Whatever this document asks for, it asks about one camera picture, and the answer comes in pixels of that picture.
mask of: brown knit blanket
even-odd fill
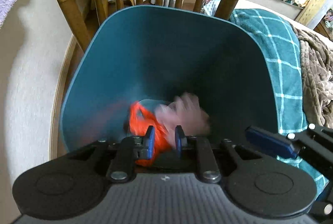
[[[333,52],[315,34],[292,28],[300,43],[306,118],[309,123],[333,128]]]

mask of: white wall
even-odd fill
[[[51,111],[71,31],[56,0],[18,0],[0,31],[0,223],[19,215],[11,185],[46,162]]]

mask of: orange fabric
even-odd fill
[[[155,128],[155,143],[153,158],[150,160],[137,160],[136,163],[141,166],[151,166],[156,157],[165,151],[171,149],[170,144],[165,139],[167,135],[167,130],[160,124],[153,113],[135,102],[130,107],[129,112],[129,129],[132,134],[137,136],[144,136],[147,132],[148,127],[152,125]]]

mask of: gray textured surface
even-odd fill
[[[315,224],[307,215],[288,220],[262,219],[232,204],[218,185],[194,174],[138,174],[110,188],[104,200],[83,215],[66,220],[21,217],[15,224]]]

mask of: wooden floor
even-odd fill
[[[145,1],[144,4],[150,4],[150,1]],[[192,2],[185,2],[182,6],[182,9],[184,10],[189,10],[192,11],[194,7],[194,3]],[[116,5],[114,2],[110,2],[109,3],[109,9],[108,9],[108,13],[109,15],[113,14],[116,11]],[[85,20],[88,32],[91,36],[91,38],[95,35],[96,31],[99,28],[99,23],[98,23],[98,19],[97,19],[97,14],[96,14],[96,10],[91,10]],[[72,59],[70,61],[69,67],[68,67],[68,72],[67,72],[67,76],[66,76],[66,80],[65,80],[65,86],[64,86],[64,92],[62,94],[62,100],[61,100],[61,104],[62,101],[66,95],[66,92],[68,90],[69,84],[74,76],[74,73],[76,71],[76,69],[78,68],[78,65],[83,57],[83,51],[82,49],[79,47],[78,44],[75,45],[74,47],[74,51],[73,51],[73,55],[72,55]],[[64,147],[64,144],[62,142],[62,139],[60,137],[60,135],[56,134],[58,142],[57,142],[57,156],[62,156],[65,155],[66,149]]]

